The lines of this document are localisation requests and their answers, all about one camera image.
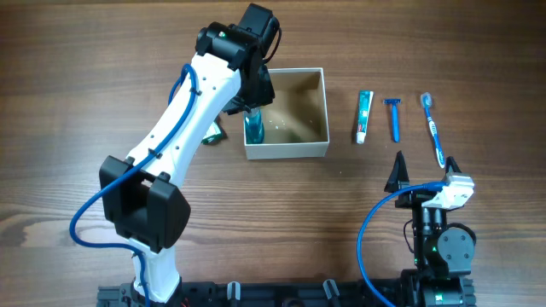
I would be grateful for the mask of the blue mouthwash bottle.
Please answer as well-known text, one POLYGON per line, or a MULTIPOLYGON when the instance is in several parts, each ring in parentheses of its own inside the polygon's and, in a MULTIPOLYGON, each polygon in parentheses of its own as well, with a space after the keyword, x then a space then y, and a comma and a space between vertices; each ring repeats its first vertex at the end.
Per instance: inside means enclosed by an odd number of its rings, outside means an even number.
POLYGON ((261 144, 264 141, 264 123, 259 107, 244 112, 244 125, 247 144, 261 144))

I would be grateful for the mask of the blue disposable razor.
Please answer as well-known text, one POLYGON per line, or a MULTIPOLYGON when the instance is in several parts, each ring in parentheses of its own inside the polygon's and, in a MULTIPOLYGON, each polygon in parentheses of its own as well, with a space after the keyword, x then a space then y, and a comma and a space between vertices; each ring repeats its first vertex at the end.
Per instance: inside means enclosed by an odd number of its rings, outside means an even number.
POLYGON ((386 98, 383 103, 391 107, 392 115, 392 139, 395 142, 400 142, 399 121, 398 121, 398 105, 402 102, 398 98, 386 98))

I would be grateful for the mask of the green white soap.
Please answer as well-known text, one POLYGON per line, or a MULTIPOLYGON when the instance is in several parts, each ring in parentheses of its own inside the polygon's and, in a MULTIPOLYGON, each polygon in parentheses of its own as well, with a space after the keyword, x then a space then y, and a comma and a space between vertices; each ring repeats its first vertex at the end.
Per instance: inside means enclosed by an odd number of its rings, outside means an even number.
POLYGON ((202 138, 203 145, 213 145, 221 142, 227 137, 224 129, 221 127, 221 118, 217 116, 209 126, 205 136, 202 138))

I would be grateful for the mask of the blue white toothbrush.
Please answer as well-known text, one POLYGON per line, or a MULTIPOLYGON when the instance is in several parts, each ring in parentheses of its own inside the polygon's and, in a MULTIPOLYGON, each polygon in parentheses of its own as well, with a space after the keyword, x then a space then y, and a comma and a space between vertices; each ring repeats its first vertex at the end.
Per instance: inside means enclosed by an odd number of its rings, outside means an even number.
POLYGON ((439 167, 440 168, 445 168, 444 152, 443 152, 443 149, 442 149, 441 144, 440 144, 439 134, 438 134, 436 124, 435 124, 435 122, 434 122, 434 120, 432 118, 432 114, 431 114, 431 111, 430 111, 432 105, 433 105, 432 96, 428 92, 425 92, 425 93, 421 94, 421 106, 423 107, 424 112, 425 112, 426 117, 427 117, 427 124, 428 124, 428 128, 429 128, 431 137, 433 138, 436 158, 437 158, 439 167))

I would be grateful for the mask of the green white toothpaste tube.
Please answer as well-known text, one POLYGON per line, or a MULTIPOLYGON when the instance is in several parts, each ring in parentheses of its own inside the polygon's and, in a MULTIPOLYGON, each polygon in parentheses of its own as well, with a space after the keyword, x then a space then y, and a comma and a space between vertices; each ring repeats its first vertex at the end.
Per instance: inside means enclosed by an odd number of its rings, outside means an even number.
POLYGON ((369 113, 373 101, 374 92, 371 90, 360 90, 358 96, 357 113, 357 144, 363 144, 368 132, 369 113))

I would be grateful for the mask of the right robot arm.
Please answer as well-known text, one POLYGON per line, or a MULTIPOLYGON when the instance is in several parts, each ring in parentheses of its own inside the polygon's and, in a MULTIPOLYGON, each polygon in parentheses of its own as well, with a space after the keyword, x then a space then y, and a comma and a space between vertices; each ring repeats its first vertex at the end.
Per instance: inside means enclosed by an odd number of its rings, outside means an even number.
POLYGON ((462 223, 450 223, 447 214, 461 209, 474 192, 473 179, 452 157, 446 162, 439 188, 409 191, 404 156, 397 152, 384 190, 398 193, 395 206, 410 209, 413 242, 409 249, 415 267, 404 269, 389 294, 398 306, 474 306, 471 264, 476 234, 462 223))

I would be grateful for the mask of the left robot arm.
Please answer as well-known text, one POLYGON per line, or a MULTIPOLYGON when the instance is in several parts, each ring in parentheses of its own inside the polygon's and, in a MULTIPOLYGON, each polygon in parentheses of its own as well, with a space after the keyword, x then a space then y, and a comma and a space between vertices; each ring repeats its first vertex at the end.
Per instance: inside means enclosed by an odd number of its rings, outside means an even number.
POLYGON ((180 192, 189 164, 221 112, 250 113, 273 102, 267 55, 281 36, 272 11, 255 3, 238 24, 200 30, 168 107, 124 159, 107 157, 99 179, 105 218, 133 253, 135 278, 119 288, 118 306, 183 302, 174 245, 191 209, 180 192))

